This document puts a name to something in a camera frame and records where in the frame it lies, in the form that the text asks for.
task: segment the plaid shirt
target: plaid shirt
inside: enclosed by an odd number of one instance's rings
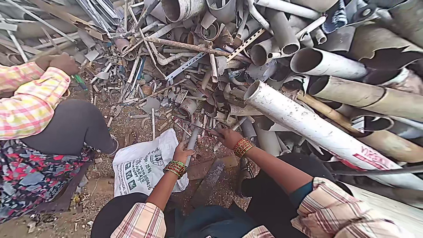
[[[313,191],[303,199],[297,211],[299,216],[291,223],[310,238],[409,237],[409,233],[393,221],[384,219],[364,201],[324,178],[314,178]],[[111,238],[163,238],[165,233],[163,212],[154,204],[136,203]],[[260,226],[243,238],[274,236]]]
[[[49,124],[54,108],[69,87],[70,77],[50,67],[44,72],[34,62],[0,66],[0,140],[18,139],[40,133]]]

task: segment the hand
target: hand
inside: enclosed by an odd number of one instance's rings
[[[79,73],[79,68],[75,63],[75,58],[69,56],[68,53],[62,53],[61,55],[56,56],[50,62],[50,67],[61,69],[69,76]]]
[[[50,62],[56,57],[56,55],[46,55],[39,57],[35,60],[35,63],[40,67],[42,70],[46,71],[47,68],[50,66]]]
[[[185,163],[189,155],[195,154],[195,151],[192,149],[187,149],[188,141],[182,141],[175,149],[173,154],[174,161],[180,161]]]
[[[210,134],[217,136],[217,140],[231,150],[233,150],[235,145],[244,138],[241,134],[232,129],[214,129]]]

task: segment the scrap heap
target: scrap heap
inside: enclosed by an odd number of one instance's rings
[[[334,174],[423,190],[412,174],[423,172],[415,165],[423,161],[420,0],[0,5],[0,64],[57,53],[44,28],[81,64],[85,80],[78,83],[91,102],[111,101],[115,116],[125,106],[142,109],[131,119],[152,116],[153,138],[177,126],[193,146],[212,137],[185,121],[229,127],[275,156],[313,154],[351,170],[377,170]],[[156,120],[165,123],[155,127]],[[392,169],[401,170],[386,172]]]

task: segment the soil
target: soil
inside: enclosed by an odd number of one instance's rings
[[[89,101],[89,93],[81,90],[80,87],[71,87],[71,96],[69,98],[78,98]],[[113,115],[111,107],[117,105],[114,101],[102,101],[99,97],[97,106],[103,115]],[[159,112],[164,112],[168,108],[160,108]],[[120,137],[128,133],[131,128],[137,128],[140,136],[138,142],[152,140],[152,124],[148,120],[144,128],[141,128],[142,119],[130,119],[131,115],[145,114],[144,111],[136,106],[125,106],[122,112],[111,123],[110,133]],[[203,118],[200,110],[196,111],[199,118]],[[160,120],[156,123],[156,136],[160,135],[158,128],[164,123]],[[171,125],[167,125],[161,132],[166,131]],[[182,140],[183,131],[175,126],[174,130],[179,141]],[[216,140],[206,136],[202,142],[197,145],[196,157],[191,159],[190,166],[202,162],[221,158],[232,153],[225,147],[220,147],[213,152],[213,146]],[[252,169],[255,174],[258,173],[258,167],[252,163]],[[242,209],[247,209],[249,199],[241,198],[234,193],[236,177],[239,172],[238,166],[225,169],[214,187],[212,195],[207,204],[221,205],[228,208],[235,202]],[[81,194],[74,199],[69,212],[56,214],[41,214],[36,216],[22,216],[12,219],[4,224],[0,224],[0,236],[3,238],[85,238],[90,237],[91,223],[94,221],[101,208],[113,198],[114,172],[112,161],[101,153],[96,153],[96,163],[90,166],[86,174],[88,183],[82,188]],[[190,180],[187,189],[180,193],[174,193],[170,197],[172,206],[181,209],[185,214],[189,214],[193,207],[190,205],[190,198],[200,185],[201,180]],[[28,233],[30,223],[36,223],[35,229]]]

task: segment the foot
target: foot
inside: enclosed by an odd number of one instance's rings
[[[118,142],[118,148],[114,153],[110,154],[109,157],[111,159],[114,159],[116,152],[118,150],[130,145],[136,144],[138,142],[138,136],[139,136],[138,129],[133,128],[133,129],[130,129],[129,133],[127,133],[125,136],[121,136],[117,139],[113,137],[113,139],[115,139]]]
[[[240,160],[241,160],[241,165],[240,165],[241,171],[239,172],[238,178],[236,180],[235,193],[238,194],[238,196],[240,197],[244,197],[244,195],[241,192],[242,181],[244,181],[244,179],[251,179],[254,177],[254,175],[249,166],[248,159],[242,157]]]

